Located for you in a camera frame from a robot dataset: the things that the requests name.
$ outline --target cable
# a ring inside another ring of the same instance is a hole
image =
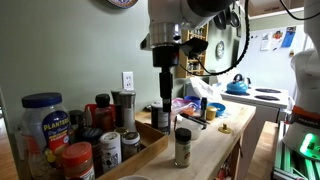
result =
[[[291,12],[288,10],[287,6],[284,4],[284,2],[282,0],[279,0],[280,3],[282,4],[283,8],[287,11],[287,13],[295,20],[298,20],[298,21],[304,21],[304,20],[309,20],[309,19],[312,19],[312,18],[315,18],[316,16],[320,15],[320,12],[318,12],[317,14],[311,16],[311,17],[307,17],[307,18],[298,18],[298,17],[295,17],[293,14],[291,14]]]
[[[217,75],[220,75],[220,74],[224,74],[224,73],[232,70],[233,68],[237,67],[237,65],[242,61],[244,55],[246,54],[248,46],[249,46],[249,41],[250,41],[250,25],[249,25],[249,16],[248,16],[248,4],[249,4],[249,0],[245,0],[245,5],[244,5],[245,16],[244,16],[244,18],[245,18],[245,24],[246,24],[246,41],[245,41],[245,44],[244,44],[244,49],[243,49],[239,59],[234,64],[232,64],[229,68],[225,69],[224,71],[216,72],[216,73],[210,73],[206,68],[204,68],[202,63],[198,60],[200,62],[200,65],[202,66],[202,68],[208,73],[207,75],[198,75],[198,74],[195,74],[193,72],[189,72],[181,64],[180,64],[180,67],[182,69],[184,69],[185,71],[187,71],[188,73],[192,74],[192,75],[201,76],[201,77],[217,76]]]

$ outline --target blue kettle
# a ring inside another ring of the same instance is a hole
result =
[[[244,82],[241,74],[234,76],[233,81],[227,85],[227,93],[235,95],[244,95],[247,93],[248,85]]]

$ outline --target wooden countertop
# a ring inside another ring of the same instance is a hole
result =
[[[168,148],[150,161],[135,174],[157,179],[214,179],[238,142],[246,126],[252,119],[256,107],[228,101],[222,102],[230,115],[227,118],[216,118],[209,121],[206,130],[201,132],[197,140],[191,141],[190,166],[178,168],[174,165],[175,138],[171,131]],[[136,114],[136,120],[151,123],[150,113]],[[226,123],[233,132],[223,134],[218,128]]]

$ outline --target red lid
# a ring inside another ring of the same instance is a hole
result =
[[[65,166],[76,166],[92,158],[91,144],[79,142],[67,147],[62,152],[62,162]]]

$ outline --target electrical outlet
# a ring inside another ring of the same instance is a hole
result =
[[[122,72],[122,88],[125,90],[134,90],[133,72]]]

